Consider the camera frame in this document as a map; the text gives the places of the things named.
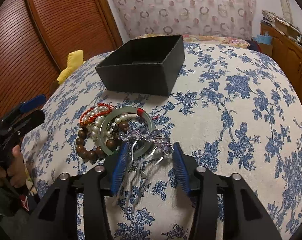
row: white and blue floral fabric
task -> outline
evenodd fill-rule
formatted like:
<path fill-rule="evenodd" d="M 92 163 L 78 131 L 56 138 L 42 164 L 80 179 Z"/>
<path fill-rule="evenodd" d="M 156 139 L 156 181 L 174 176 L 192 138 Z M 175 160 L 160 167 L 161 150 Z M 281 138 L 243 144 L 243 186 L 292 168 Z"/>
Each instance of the white and blue floral fabric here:
<path fill-rule="evenodd" d="M 73 176 L 102 165 L 103 160 L 84 163 L 75 151 L 83 111 L 99 102 L 136 106 L 158 116 L 156 128 L 172 142 L 179 141 L 199 165 L 224 176 L 240 173 L 282 238 L 289 239 L 302 222 L 302 106 L 295 91 L 264 54 L 222 45 L 184 46 L 186 59 L 169 98 L 107 91 L 95 67 L 108 53 L 88 60 L 58 88 L 43 107 L 45 123 L 22 143 L 38 194 L 43 196 L 62 172 Z M 94 148 L 91 139 L 86 147 Z M 138 187 L 133 188 L 131 204 Z M 124 213 L 127 195 L 126 188 L 115 206 L 106 198 L 114 239 L 188 238 L 194 208 L 175 178 L 170 158 L 144 187 L 132 214 Z M 217 239 L 222 239 L 223 206 L 218 199 Z M 85 237 L 83 219 L 79 195 L 79 239 Z"/>

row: jewelry pile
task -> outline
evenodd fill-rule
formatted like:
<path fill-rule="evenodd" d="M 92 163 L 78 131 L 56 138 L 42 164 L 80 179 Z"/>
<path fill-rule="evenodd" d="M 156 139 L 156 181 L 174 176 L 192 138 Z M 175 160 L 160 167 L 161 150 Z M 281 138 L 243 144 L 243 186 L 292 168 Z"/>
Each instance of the jewelry pile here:
<path fill-rule="evenodd" d="M 105 116 L 111 113 L 115 109 L 112 105 L 107 105 L 104 103 L 99 103 L 97 106 L 91 107 L 85 111 L 80 120 L 81 130 L 78 131 L 78 138 L 75 140 L 76 151 L 83 160 L 95 161 L 96 159 L 103 159 L 105 153 L 101 146 L 98 146 L 96 150 L 86 150 L 84 147 L 84 140 L 90 136 L 93 141 L 98 140 L 98 135 L 100 127 L 105 120 Z M 105 145 L 111 151 L 115 151 L 116 148 L 121 145 L 121 140 L 118 139 L 118 132 L 127 131 L 129 129 L 128 114 L 122 114 L 109 123 L 104 135 L 109 138 Z"/>
<path fill-rule="evenodd" d="M 136 114 L 147 122 L 148 130 L 145 127 L 141 127 L 137 130 L 133 130 L 129 127 L 129 114 Z M 151 172 L 160 164 L 165 156 L 168 156 L 172 151 L 172 144 L 169 137 L 161 137 L 161 132 L 155 129 L 152 118 L 141 108 L 132 106 L 125 106 L 121 108 L 115 108 L 112 105 L 99 103 L 95 107 L 91 107 L 85 111 L 80 120 L 79 125 L 82 128 L 78 131 L 78 138 L 76 139 L 76 151 L 84 161 L 95 161 L 96 159 L 105 158 L 105 155 L 112 155 L 118 146 L 123 141 L 129 141 L 131 144 L 131 150 L 127 152 L 127 160 L 125 165 L 124 179 L 120 185 L 120 190 L 114 200 L 114 203 L 119 199 L 121 188 L 125 187 L 128 181 L 129 168 L 131 167 L 134 159 L 142 156 L 146 152 L 150 152 L 142 159 L 137 165 L 136 173 L 130 182 L 129 194 L 126 198 L 126 209 L 129 205 L 129 201 L 133 191 L 133 184 L 136 183 L 138 175 L 141 175 L 143 183 L 140 183 L 138 195 L 132 205 L 132 211 L 138 203 L 142 190 L 146 185 Z M 96 150 L 87 151 L 84 147 L 84 140 L 90 136 L 93 141 L 100 144 Z M 139 142 L 143 145 L 135 150 L 134 147 Z M 146 162 L 154 163 L 150 164 L 147 174 L 144 174 L 142 167 Z"/>

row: brown bead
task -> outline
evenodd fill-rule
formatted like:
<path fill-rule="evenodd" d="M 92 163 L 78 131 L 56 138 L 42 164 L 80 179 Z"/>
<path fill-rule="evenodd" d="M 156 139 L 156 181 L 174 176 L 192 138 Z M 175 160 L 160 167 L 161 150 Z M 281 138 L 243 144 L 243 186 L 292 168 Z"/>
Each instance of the brown bead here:
<path fill-rule="evenodd" d="M 114 139 L 108 139 L 105 143 L 107 148 L 109 148 L 111 151 L 114 151 L 117 148 L 117 143 Z"/>
<path fill-rule="evenodd" d="M 129 127 L 129 123 L 127 121 L 122 121 L 118 124 L 118 127 L 121 129 Z"/>
<path fill-rule="evenodd" d="M 96 159 L 96 154 L 95 151 L 91 150 L 87 153 L 87 158 L 89 158 L 89 160 L 94 161 Z"/>
<path fill-rule="evenodd" d="M 84 140 L 86 138 L 86 132 L 84 130 L 79 130 L 78 136 Z"/>
<path fill-rule="evenodd" d="M 80 145 L 80 144 L 84 144 L 84 140 L 82 139 L 82 138 L 80 138 L 80 137 L 77 137 L 76 138 L 76 140 L 75 140 L 75 143 L 76 143 L 76 145 Z"/>
<path fill-rule="evenodd" d="M 87 159 L 88 151 L 84 149 L 78 156 L 80 156 L 83 160 Z"/>
<path fill-rule="evenodd" d="M 95 153 L 97 154 L 99 159 L 103 159 L 105 157 L 105 153 L 102 150 L 101 146 L 96 148 Z"/>
<path fill-rule="evenodd" d="M 76 152 L 78 154 L 82 153 L 85 150 L 85 147 L 82 144 L 79 144 L 78 146 L 76 146 Z"/>

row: black box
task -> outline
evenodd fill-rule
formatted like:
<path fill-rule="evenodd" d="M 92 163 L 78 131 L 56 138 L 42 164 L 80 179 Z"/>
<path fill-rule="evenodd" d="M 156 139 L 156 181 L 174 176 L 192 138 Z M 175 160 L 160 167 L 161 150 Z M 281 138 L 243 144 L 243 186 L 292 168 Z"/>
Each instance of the black box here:
<path fill-rule="evenodd" d="M 184 62 L 181 35 L 130 40 L 95 68 L 107 90 L 169 97 Z"/>

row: wooden roller shutter door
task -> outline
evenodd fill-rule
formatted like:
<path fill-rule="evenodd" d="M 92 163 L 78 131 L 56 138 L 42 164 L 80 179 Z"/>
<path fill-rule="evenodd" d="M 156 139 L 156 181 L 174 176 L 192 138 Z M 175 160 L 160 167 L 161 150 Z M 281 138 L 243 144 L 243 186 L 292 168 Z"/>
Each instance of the wooden roller shutter door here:
<path fill-rule="evenodd" d="M 115 50 L 112 37 L 98 0 L 28 0 L 33 18 L 48 42 L 60 69 L 67 55 L 84 51 L 84 60 Z"/>
<path fill-rule="evenodd" d="M 24 0 L 0 7 L 0 117 L 20 101 L 49 95 L 60 71 L 42 45 Z"/>

